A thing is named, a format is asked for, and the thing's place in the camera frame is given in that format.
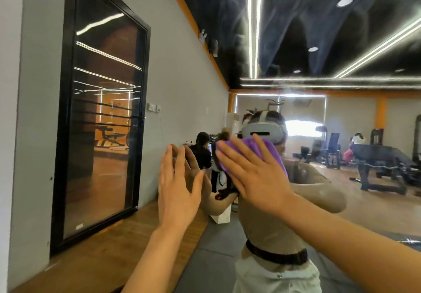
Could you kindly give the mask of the person's right hand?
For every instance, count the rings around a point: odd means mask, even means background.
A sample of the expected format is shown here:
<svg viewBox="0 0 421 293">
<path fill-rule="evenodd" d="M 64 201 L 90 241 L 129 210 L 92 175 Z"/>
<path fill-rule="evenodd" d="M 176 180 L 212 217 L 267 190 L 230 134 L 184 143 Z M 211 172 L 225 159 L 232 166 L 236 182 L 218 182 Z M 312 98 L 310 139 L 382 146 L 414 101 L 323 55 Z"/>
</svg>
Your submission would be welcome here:
<svg viewBox="0 0 421 293">
<path fill-rule="evenodd" d="M 228 166 L 244 168 L 243 164 L 232 161 L 218 150 L 216 155 L 226 173 Z M 294 199 L 294 193 L 283 170 L 276 169 L 272 164 L 262 163 L 257 166 L 252 164 L 251 169 L 246 172 L 247 201 L 258 209 L 285 220 L 286 202 Z"/>
</svg>

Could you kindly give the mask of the person's left hand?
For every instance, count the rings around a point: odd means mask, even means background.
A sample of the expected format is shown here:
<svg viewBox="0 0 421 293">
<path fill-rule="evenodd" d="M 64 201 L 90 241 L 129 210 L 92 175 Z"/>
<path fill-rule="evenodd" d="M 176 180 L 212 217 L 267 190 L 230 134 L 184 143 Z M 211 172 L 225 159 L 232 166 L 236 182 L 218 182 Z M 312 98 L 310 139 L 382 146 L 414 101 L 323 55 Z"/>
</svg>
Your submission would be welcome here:
<svg viewBox="0 0 421 293">
<path fill-rule="evenodd" d="M 173 146 L 168 145 L 161 158 L 159 175 L 159 220 L 164 225 L 189 225 L 195 218 L 199 206 L 192 203 L 192 184 L 200 171 L 186 169 L 186 149 L 181 147 L 176 158 Z"/>
</svg>

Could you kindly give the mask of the purple cleaning cloth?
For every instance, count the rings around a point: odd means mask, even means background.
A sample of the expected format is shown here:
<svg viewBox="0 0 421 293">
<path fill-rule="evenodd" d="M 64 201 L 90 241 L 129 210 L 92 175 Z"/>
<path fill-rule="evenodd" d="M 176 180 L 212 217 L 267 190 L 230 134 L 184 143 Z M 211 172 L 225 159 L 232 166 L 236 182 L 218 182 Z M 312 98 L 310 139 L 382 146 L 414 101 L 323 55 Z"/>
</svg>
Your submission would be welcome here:
<svg viewBox="0 0 421 293">
<path fill-rule="evenodd" d="M 241 139 L 233 137 L 228 141 L 218 142 L 217 150 L 232 161 L 243 164 L 245 170 L 250 170 L 252 164 L 257 166 L 267 163 L 274 165 L 276 169 L 282 169 L 284 175 L 288 176 L 277 147 L 260 136 L 257 139 L 255 136 Z"/>
</svg>

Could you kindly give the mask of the person's left forearm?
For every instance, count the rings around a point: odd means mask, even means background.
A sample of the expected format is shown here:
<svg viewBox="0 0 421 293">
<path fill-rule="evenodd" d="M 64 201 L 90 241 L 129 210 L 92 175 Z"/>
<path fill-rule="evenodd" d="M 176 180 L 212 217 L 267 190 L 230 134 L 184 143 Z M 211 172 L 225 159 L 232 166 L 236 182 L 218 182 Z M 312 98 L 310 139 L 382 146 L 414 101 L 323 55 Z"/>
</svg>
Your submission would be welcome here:
<svg viewBox="0 0 421 293">
<path fill-rule="evenodd" d="M 149 242 L 121 293 L 167 293 L 187 225 L 162 225 Z"/>
</svg>

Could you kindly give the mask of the person's right forearm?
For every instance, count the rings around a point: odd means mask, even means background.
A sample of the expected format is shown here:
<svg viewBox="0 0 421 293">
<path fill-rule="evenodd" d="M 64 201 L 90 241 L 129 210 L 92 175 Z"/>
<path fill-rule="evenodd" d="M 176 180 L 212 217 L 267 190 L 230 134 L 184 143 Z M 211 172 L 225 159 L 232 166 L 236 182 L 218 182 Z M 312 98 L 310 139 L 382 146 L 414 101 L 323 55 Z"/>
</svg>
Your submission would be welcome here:
<svg viewBox="0 0 421 293">
<path fill-rule="evenodd" d="M 287 195 L 274 212 L 368 293 L 421 293 L 421 252 L 297 195 Z"/>
</svg>

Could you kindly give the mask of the white box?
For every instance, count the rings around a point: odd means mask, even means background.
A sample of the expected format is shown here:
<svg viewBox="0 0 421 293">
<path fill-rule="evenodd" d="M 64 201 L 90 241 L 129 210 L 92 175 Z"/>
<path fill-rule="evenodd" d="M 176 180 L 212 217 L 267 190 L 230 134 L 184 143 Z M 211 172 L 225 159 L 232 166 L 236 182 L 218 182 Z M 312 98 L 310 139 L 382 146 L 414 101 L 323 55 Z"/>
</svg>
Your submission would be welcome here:
<svg viewBox="0 0 421 293">
<path fill-rule="evenodd" d="M 237 212 L 238 205 L 233 203 L 229 205 L 229 207 L 224 210 L 224 212 L 218 216 L 210 215 L 210 218 L 213 220 L 215 224 L 226 224 L 230 222 L 231 219 L 231 212 Z"/>
</svg>

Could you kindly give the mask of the white standing air conditioner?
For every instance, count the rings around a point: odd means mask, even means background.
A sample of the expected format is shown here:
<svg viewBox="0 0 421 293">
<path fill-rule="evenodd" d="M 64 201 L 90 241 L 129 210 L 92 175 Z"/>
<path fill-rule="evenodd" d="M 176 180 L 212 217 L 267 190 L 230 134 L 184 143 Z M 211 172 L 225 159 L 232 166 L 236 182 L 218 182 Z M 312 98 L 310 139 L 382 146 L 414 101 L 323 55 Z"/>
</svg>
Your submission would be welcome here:
<svg viewBox="0 0 421 293">
<path fill-rule="evenodd" d="M 229 136 L 236 136 L 242 128 L 243 115 L 238 113 L 229 112 L 226 115 L 225 128 Z"/>
</svg>

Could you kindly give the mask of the small black gym bench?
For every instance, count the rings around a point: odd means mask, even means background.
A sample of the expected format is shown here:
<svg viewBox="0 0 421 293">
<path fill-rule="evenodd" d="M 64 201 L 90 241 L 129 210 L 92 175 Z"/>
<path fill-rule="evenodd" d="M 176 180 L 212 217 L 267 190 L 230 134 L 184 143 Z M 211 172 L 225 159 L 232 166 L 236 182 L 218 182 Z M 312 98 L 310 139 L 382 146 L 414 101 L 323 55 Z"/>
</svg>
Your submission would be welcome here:
<svg viewBox="0 0 421 293">
<path fill-rule="evenodd" d="M 297 159 L 297 160 L 301 161 L 301 162 L 310 163 L 311 162 L 310 148 L 306 147 L 306 146 L 301 146 L 300 152 L 299 153 L 292 153 L 292 157 L 294 159 Z"/>
</svg>

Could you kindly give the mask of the black waist belt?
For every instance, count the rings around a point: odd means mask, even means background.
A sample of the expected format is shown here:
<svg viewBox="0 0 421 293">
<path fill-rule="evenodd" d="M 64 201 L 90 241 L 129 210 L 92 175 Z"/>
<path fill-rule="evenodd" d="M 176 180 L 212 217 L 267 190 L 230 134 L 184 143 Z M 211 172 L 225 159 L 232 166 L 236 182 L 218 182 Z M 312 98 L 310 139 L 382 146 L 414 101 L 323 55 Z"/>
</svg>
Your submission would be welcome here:
<svg viewBox="0 0 421 293">
<path fill-rule="evenodd" d="M 250 240 L 246 241 L 245 246 L 253 255 L 274 264 L 299 266 L 307 263 L 309 260 L 307 249 L 293 254 L 277 254 L 257 248 Z"/>
</svg>

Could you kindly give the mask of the black upright gym machine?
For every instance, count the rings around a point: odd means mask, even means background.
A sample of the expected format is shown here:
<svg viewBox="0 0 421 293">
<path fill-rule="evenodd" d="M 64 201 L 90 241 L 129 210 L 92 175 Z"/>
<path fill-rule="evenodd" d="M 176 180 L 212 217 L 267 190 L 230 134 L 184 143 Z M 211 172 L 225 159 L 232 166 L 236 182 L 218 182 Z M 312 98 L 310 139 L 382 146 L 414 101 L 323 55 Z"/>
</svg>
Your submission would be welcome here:
<svg viewBox="0 0 421 293">
<path fill-rule="evenodd" d="M 338 132 L 333 132 L 328 138 L 328 130 L 325 126 L 317 126 L 315 131 L 321 133 L 321 137 L 314 140 L 312 145 L 312 157 L 326 168 L 341 168 L 341 146 Z"/>
</svg>

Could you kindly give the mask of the black framed glass door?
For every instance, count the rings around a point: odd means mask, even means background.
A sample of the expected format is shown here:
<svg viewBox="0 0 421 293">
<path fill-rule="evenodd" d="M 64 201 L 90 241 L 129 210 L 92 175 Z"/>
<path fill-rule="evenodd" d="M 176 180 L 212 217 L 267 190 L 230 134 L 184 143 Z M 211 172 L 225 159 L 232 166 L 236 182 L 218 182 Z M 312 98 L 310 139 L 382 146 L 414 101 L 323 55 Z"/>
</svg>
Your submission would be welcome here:
<svg viewBox="0 0 421 293">
<path fill-rule="evenodd" d="M 65 0 L 50 257 L 138 210 L 151 27 Z"/>
</svg>

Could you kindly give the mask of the long ceiling light strip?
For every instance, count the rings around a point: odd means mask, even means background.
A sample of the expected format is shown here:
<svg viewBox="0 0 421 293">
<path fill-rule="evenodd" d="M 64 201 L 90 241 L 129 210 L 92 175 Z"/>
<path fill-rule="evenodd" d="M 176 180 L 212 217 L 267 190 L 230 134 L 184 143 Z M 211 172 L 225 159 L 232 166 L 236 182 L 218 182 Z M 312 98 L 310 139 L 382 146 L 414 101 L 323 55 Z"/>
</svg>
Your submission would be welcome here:
<svg viewBox="0 0 421 293">
<path fill-rule="evenodd" d="M 241 78 L 243 88 L 421 90 L 421 77 Z"/>
</svg>

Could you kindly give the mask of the twin ceiling light strip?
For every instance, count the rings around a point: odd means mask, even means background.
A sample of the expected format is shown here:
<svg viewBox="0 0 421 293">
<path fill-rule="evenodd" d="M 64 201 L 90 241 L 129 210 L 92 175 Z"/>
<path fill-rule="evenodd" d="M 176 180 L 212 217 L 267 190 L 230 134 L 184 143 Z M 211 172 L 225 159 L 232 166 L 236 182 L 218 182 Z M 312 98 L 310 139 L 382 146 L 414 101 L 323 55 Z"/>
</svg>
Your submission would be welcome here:
<svg viewBox="0 0 421 293">
<path fill-rule="evenodd" d="M 262 0 L 247 0 L 247 35 L 250 79 L 257 79 L 259 75 L 261 13 Z"/>
</svg>

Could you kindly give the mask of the diagonal ceiling light strip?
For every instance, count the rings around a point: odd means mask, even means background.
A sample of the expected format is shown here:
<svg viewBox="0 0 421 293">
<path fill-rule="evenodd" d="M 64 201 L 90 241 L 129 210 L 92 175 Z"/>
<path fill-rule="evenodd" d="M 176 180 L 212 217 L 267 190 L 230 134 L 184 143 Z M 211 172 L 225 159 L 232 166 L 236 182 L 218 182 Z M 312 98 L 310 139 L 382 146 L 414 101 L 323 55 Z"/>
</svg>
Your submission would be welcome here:
<svg viewBox="0 0 421 293">
<path fill-rule="evenodd" d="M 366 52 L 363 56 L 352 62 L 345 69 L 337 73 L 333 79 L 342 79 L 346 76 L 359 70 L 375 58 L 380 57 L 382 54 L 391 50 L 393 47 L 398 45 L 400 42 L 417 32 L 421 29 L 421 15 L 417 19 L 413 20 L 410 24 L 400 28 L 396 33 L 387 38 L 381 44 L 374 47 L 371 51 Z"/>
</svg>

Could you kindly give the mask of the large wall mirror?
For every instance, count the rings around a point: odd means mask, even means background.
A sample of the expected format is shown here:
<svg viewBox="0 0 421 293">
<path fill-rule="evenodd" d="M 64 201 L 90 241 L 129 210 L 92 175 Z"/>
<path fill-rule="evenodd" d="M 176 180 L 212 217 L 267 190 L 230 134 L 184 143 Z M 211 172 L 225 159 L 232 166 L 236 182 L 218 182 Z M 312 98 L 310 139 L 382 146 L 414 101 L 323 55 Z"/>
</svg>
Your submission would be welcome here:
<svg viewBox="0 0 421 293">
<path fill-rule="evenodd" d="M 400 28 L 421 15 L 421 0 L 262 0 L 259 75 L 257 78 L 333 78 Z M 411 216 L 421 199 L 391 192 L 362 191 L 357 165 L 345 164 L 353 144 L 399 149 L 412 159 L 414 121 L 421 114 L 421 90 L 243 88 L 249 79 L 247 0 L 184 0 L 198 31 L 205 29 L 211 55 L 230 89 L 240 91 L 240 113 L 256 102 L 253 92 L 275 92 L 284 104 L 284 120 L 274 125 L 284 135 L 283 163 L 291 185 L 325 209 L 352 216 Z M 317 46 L 316 52 L 308 48 Z M 345 78 L 421 77 L 421 29 Z M 326 168 L 312 157 L 312 145 L 325 126 L 338 132 L 341 168 Z M 309 147 L 310 163 L 292 157 Z"/>
</svg>

